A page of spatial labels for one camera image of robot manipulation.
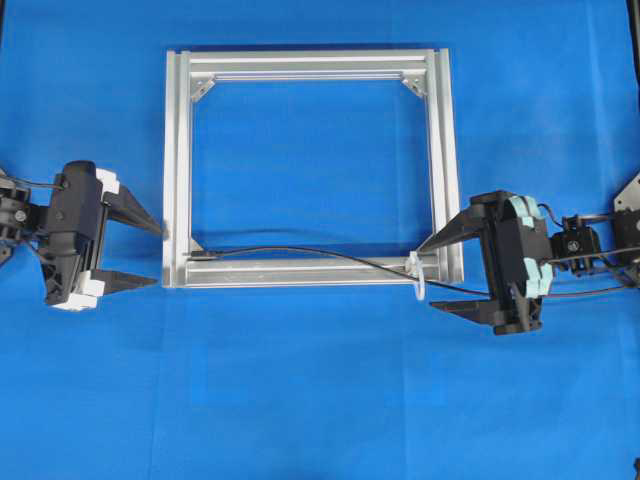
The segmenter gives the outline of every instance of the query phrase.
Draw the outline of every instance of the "white plastic clip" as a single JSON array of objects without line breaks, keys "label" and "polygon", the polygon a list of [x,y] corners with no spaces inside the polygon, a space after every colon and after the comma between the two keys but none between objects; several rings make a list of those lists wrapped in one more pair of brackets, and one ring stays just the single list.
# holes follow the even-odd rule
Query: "white plastic clip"
[{"label": "white plastic clip", "polygon": [[424,281],[424,269],[422,260],[418,256],[418,252],[409,253],[409,258],[404,262],[404,269],[409,275],[412,275],[418,279],[417,282],[413,282],[413,289],[416,292],[416,298],[419,302],[424,300],[427,287]]}]

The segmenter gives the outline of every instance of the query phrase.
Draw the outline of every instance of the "metal bar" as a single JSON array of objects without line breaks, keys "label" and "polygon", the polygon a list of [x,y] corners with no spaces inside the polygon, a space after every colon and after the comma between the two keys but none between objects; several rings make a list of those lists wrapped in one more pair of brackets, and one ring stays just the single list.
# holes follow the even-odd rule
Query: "metal bar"
[{"label": "metal bar", "polygon": [[180,55],[178,71],[178,145],[176,155],[176,207],[174,241],[175,276],[178,284],[186,282],[187,254],[191,244],[191,135],[192,103],[190,93],[189,54]]},{"label": "metal bar", "polygon": [[342,62],[420,62],[431,49],[405,50],[273,50],[246,52],[191,52],[198,63],[319,63]]},{"label": "metal bar", "polygon": [[[404,271],[404,257],[374,257],[372,262]],[[428,278],[437,275],[435,255],[423,259]],[[339,258],[198,260],[187,263],[194,288],[292,287],[314,285],[405,285],[411,280]]]},{"label": "metal bar", "polygon": [[[456,139],[453,126],[453,97],[451,93],[451,74],[449,51],[441,50],[436,61],[436,89],[438,92],[438,124],[440,125],[440,141],[442,142],[442,165],[445,181],[445,202],[447,223],[460,212],[460,193],[458,191],[458,162],[456,160]],[[461,283],[464,281],[464,265],[462,244],[449,245],[447,248],[446,282]]]},{"label": "metal bar", "polygon": [[164,192],[162,216],[165,235],[162,240],[162,283],[176,285],[176,182],[178,181],[178,57],[167,52],[164,117]]}]

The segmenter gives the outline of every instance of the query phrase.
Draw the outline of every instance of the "wire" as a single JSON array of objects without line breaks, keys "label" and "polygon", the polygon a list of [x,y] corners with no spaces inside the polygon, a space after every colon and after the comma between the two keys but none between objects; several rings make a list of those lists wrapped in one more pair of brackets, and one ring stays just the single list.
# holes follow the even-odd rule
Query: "wire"
[{"label": "wire", "polygon": [[[192,255],[192,259],[193,260],[199,260],[199,259],[208,260],[208,259],[216,259],[216,258],[222,258],[222,257],[231,257],[231,256],[235,256],[235,255],[243,255],[243,254],[247,254],[247,253],[277,252],[277,251],[298,252],[298,253],[306,253],[306,254],[326,255],[326,256],[335,257],[335,258],[344,258],[346,260],[351,260],[352,262],[360,263],[362,265],[367,265],[368,267],[375,268],[375,269],[378,269],[378,270],[382,270],[384,272],[388,272],[388,273],[391,273],[393,275],[397,275],[397,276],[402,277],[402,278],[406,278],[408,280],[411,280],[412,282],[417,282],[418,281],[418,279],[416,277],[414,277],[413,275],[409,275],[409,274],[406,274],[404,272],[399,272],[398,270],[393,270],[391,268],[385,267],[385,266],[380,265],[378,263],[371,262],[369,260],[365,260],[364,258],[352,257],[351,255],[345,255],[343,253],[332,252],[330,250],[323,250],[323,249],[320,249],[320,248],[286,247],[286,246],[275,245],[275,246],[265,246],[265,247],[238,248],[238,249],[235,249],[235,250],[226,250],[226,251],[214,250],[214,251],[193,252],[191,255]],[[489,293],[487,293],[487,292],[480,292],[480,291],[477,291],[477,290],[469,290],[467,288],[456,287],[456,286],[453,286],[453,285],[448,285],[446,283],[440,283],[440,282],[436,282],[436,281],[432,281],[432,280],[428,280],[425,283],[427,283],[429,285],[434,285],[434,286],[446,288],[448,290],[453,290],[453,291],[456,291],[456,292],[468,293],[468,294],[471,294],[471,295],[489,296]]]},{"label": "wire", "polygon": [[595,295],[603,295],[606,293],[618,292],[620,290],[628,290],[627,286],[619,286],[619,287],[609,287],[609,288],[601,288],[600,290],[587,290],[585,292],[569,292],[569,293],[550,293],[547,295],[548,298],[580,298],[580,297],[592,297]]},{"label": "wire", "polygon": [[[549,205],[547,205],[546,203],[539,203],[538,204],[539,207],[544,208],[547,213],[549,214],[549,217],[551,218],[551,221],[553,223],[555,223],[557,226],[559,226],[560,228],[564,229],[564,225],[562,224],[562,222],[558,221],[557,217],[555,216],[555,214],[553,213],[553,210],[551,209],[551,207]],[[611,214],[609,213],[590,213],[587,215],[575,215],[573,217],[569,217],[569,218],[577,218],[580,219],[584,222],[588,222],[588,223],[598,223],[598,222],[605,222],[607,220],[611,219]]]},{"label": "wire", "polygon": [[545,265],[549,263],[553,265],[554,263],[569,262],[571,260],[580,260],[583,258],[602,258],[603,255],[617,255],[619,253],[637,252],[639,250],[640,250],[640,247],[625,247],[625,248],[618,248],[615,250],[607,250],[606,252],[586,253],[583,255],[572,255],[570,257],[549,258],[546,260],[541,260],[540,264]]},{"label": "wire", "polygon": [[[633,250],[640,250],[640,247],[636,247]],[[399,272],[397,270],[393,270],[391,268],[379,265],[379,264],[377,264],[375,262],[370,262],[369,260],[365,260],[364,258],[352,257],[350,255],[345,255],[343,253],[332,252],[330,250],[323,250],[323,249],[320,249],[320,248],[286,247],[286,246],[276,245],[276,246],[265,246],[265,247],[238,248],[238,249],[235,249],[235,250],[226,250],[226,251],[208,250],[208,251],[192,252],[191,258],[192,258],[192,260],[212,260],[212,259],[217,259],[217,258],[231,257],[231,256],[236,256],[236,255],[248,254],[248,253],[274,252],[274,251],[298,252],[298,253],[306,253],[306,254],[327,255],[329,257],[336,257],[336,258],[344,258],[344,259],[351,260],[351,261],[356,262],[356,263],[361,263],[363,265],[367,265],[369,267],[376,268],[378,270],[382,270],[382,271],[397,275],[397,276],[402,277],[402,278],[406,278],[406,279],[411,280],[413,282],[417,282],[418,281],[418,279],[416,277],[412,276],[412,275],[408,275],[406,273]],[[617,252],[617,251],[613,250],[612,252],[603,252],[603,253],[601,253],[599,255],[605,255],[605,254],[608,254],[608,253],[615,253],[615,252]],[[490,294],[488,292],[481,292],[479,290],[470,290],[470,289],[463,288],[463,287],[456,287],[454,285],[448,285],[446,283],[440,283],[440,282],[436,282],[436,281],[433,281],[433,280],[427,280],[425,283],[427,283],[429,285],[434,285],[434,286],[437,286],[437,287],[446,288],[448,290],[453,290],[455,292],[467,293],[467,294],[470,294],[470,295],[480,295],[480,296],[485,296],[485,297],[490,296]],[[595,295],[603,295],[603,294],[606,294],[606,293],[613,293],[613,292],[617,292],[617,291],[620,291],[620,290],[627,290],[629,288],[634,288],[634,286],[632,286],[632,285],[624,285],[624,286],[619,286],[619,287],[609,287],[609,288],[602,288],[602,289],[599,289],[599,290],[587,290],[587,291],[582,291],[582,292],[550,293],[548,295],[545,295],[545,297],[547,297],[547,298],[591,297],[591,296],[595,296]]]},{"label": "wire", "polygon": [[489,292],[481,292],[479,290],[469,290],[468,288],[454,287],[453,285],[449,285],[447,283],[434,282],[433,280],[427,280],[425,283],[428,283],[429,285],[435,285],[437,287],[446,288],[448,290],[453,290],[455,292],[468,293],[470,295],[481,295],[483,297],[491,296]]},{"label": "wire", "polygon": [[4,180],[9,180],[10,182],[13,182],[13,183],[18,183],[20,185],[25,185],[27,187],[32,187],[32,188],[50,188],[52,190],[64,190],[64,187],[60,185],[56,185],[55,183],[31,182],[29,180],[23,180],[22,178],[11,177],[9,175],[4,175],[1,173],[0,173],[0,178]]},{"label": "wire", "polygon": [[539,207],[544,208],[547,213],[549,214],[549,217],[551,218],[551,221],[553,223],[555,223],[557,226],[559,226],[560,228],[564,228],[564,225],[562,225],[557,219],[556,216],[553,214],[553,210],[551,210],[551,207],[549,205],[547,205],[546,203],[539,203],[538,204]]},{"label": "wire", "polygon": [[384,267],[377,263],[370,262],[369,260],[365,260],[364,258],[352,257],[350,255],[345,255],[343,253],[331,252],[329,250],[322,250],[319,248],[285,247],[285,246],[276,245],[276,246],[266,246],[266,247],[237,248],[235,250],[226,250],[226,251],[214,250],[214,251],[192,252],[191,256],[192,256],[192,259],[194,260],[198,260],[198,259],[207,260],[207,259],[216,259],[216,258],[222,258],[222,257],[231,257],[235,255],[243,255],[246,253],[278,252],[278,251],[298,252],[298,253],[306,253],[306,254],[319,254],[319,255],[327,255],[329,257],[344,258],[347,260],[351,260],[352,262],[361,263],[363,265],[367,265],[372,268],[377,268],[378,270],[383,270],[385,272],[392,273],[394,275],[397,275],[402,278],[406,278],[413,282],[418,281],[418,279],[412,275],[399,272],[391,268]]}]

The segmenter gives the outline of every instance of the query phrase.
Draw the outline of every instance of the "rectangular frame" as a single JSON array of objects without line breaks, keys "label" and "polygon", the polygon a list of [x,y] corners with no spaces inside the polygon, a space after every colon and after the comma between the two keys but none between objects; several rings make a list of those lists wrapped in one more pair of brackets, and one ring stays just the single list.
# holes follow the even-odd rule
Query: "rectangular frame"
[{"label": "rectangular frame", "polygon": [[[168,288],[408,284],[410,280],[336,258],[191,260],[193,104],[217,83],[400,80],[425,104],[434,232],[460,210],[449,52],[446,49],[167,53],[163,286]],[[418,254],[425,278],[464,279],[462,246]],[[404,271],[405,257],[369,260]]]}]

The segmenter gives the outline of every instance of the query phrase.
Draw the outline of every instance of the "blue cloth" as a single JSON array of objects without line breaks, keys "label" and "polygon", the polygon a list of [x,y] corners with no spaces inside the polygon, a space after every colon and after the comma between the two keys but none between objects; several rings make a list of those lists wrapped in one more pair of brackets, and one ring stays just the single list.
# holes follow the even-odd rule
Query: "blue cloth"
[{"label": "blue cloth", "polygon": [[[640,166],[626,9],[604,0],[9,0],[1,166],[91,159],[161,218],[166,50],[252,46],[450,48],[463,205],[504,188],[601,212]],[[394,254],[430,232],[402,86],[223,85],[196,114],[202,243]],[[107,237],[105,267],[160,276],[159,239]],[[543,330],[496,338],[411,286],[156,286],[70,315],[26,249],[1,273],[1,478],[622,479],[640,456],[634,292],[549,300]]]}]

